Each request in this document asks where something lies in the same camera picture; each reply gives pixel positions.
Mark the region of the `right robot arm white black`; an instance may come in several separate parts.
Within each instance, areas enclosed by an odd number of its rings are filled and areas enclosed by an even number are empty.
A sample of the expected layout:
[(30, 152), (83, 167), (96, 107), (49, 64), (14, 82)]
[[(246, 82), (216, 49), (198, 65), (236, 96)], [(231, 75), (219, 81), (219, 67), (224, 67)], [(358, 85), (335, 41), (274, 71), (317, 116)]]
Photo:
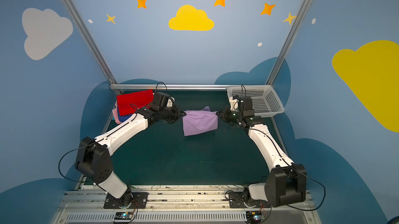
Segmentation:
[(250, 200), (267, 201), (272, 207), (300, 203), (306, 199), (307, 172), (281, 149), (260, 116), (243, 117), (238, 111), (226, 108), (216, 115), (224, 122), (238, 124), (255, 143), (269, 168), (265, 183), (247, 188)]

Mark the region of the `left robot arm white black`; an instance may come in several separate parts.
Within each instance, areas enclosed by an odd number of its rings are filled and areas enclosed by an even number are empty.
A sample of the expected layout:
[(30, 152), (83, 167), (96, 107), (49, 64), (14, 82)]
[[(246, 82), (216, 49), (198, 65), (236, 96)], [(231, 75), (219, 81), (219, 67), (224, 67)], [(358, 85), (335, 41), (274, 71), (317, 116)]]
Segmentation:
[(159, 111), (142, 107), (112, 130), (97, 136), (86, 137), (80, 142), (75, 168), (106, 191), (111, 208), (128, 209), (134, 202), (130, 186), (114, 172), (112, 155), (127, 141), (159, 121), (172, 124), (186, 115), (176, 106)]

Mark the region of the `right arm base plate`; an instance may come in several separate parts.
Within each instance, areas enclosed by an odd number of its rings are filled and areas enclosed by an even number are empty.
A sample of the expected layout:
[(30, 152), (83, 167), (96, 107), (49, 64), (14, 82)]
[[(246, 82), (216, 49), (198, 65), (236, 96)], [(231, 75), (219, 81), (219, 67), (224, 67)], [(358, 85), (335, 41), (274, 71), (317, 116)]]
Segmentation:
[(227, 191), (224, 197), (228, 200), (230, 208), (260, 208), (261, 201), (253, 200), (248, 193)]

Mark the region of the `purple t shirt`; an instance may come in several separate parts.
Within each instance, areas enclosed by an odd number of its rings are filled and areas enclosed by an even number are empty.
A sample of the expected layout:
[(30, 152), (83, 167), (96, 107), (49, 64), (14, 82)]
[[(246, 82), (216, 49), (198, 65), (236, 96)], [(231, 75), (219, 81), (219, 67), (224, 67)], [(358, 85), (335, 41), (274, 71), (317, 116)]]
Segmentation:
[(187, 110), (182, 118), (184, 136), (199, 135), (218, 128), (218, 116), (207, 106), (202, 110)]

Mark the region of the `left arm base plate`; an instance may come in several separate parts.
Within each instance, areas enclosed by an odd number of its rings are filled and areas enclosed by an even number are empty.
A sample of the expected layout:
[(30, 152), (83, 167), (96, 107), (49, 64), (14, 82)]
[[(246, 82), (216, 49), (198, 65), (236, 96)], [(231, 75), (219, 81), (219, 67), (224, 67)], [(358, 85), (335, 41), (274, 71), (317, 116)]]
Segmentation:
[(147, 192), (127, 192), (121, 198), (115, 198), (111, 194), (106, 195), (104, 209), (144, 209), (148, 199)]

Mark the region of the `white plastic laundry basket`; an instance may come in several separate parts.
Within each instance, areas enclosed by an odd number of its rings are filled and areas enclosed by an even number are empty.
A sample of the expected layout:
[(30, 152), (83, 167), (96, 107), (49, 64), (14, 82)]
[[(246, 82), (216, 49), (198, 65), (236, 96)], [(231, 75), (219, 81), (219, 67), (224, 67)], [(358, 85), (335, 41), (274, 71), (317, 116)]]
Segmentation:
[(234, 97), (247, 96), (252, 99), (255, 116), (272, 118), (284, 112), (284, 106), (275, 90), (270, 85), (244, 85), (227, 88), (231, 110), (238, 111), (238, 103)]

